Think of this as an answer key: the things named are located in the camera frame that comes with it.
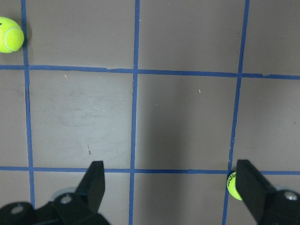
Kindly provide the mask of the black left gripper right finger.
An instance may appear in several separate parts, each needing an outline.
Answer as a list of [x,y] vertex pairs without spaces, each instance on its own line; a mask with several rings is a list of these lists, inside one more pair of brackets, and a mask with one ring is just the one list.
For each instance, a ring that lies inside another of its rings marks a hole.
[[236,188],[256,222],[262,221],[277,190],[247,159],[237,160]]

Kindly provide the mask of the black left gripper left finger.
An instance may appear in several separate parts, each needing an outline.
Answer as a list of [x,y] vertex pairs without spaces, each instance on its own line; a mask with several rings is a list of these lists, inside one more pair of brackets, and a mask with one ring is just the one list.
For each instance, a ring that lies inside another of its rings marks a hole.
[[98,213],[105,193],[105,170],[103,161],[93,161],[75,190],[89,209]]

